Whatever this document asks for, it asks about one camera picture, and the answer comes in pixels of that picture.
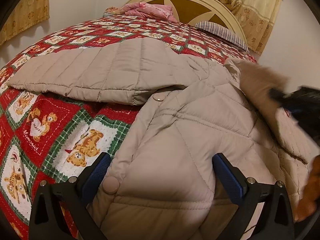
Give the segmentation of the person's hand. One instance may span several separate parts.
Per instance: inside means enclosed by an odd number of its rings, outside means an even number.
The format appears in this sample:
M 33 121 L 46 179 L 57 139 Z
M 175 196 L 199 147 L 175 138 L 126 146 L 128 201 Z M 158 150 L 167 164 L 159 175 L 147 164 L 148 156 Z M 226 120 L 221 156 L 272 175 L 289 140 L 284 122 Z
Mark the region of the person's hand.
M 303 190 L 303 197 L 295 210 L 295 222 L 301 222 L 317 210 L 316 201 L 320 195 L 319 189 L 320 157 L 316 156 L 312 162 L 312 169 Z

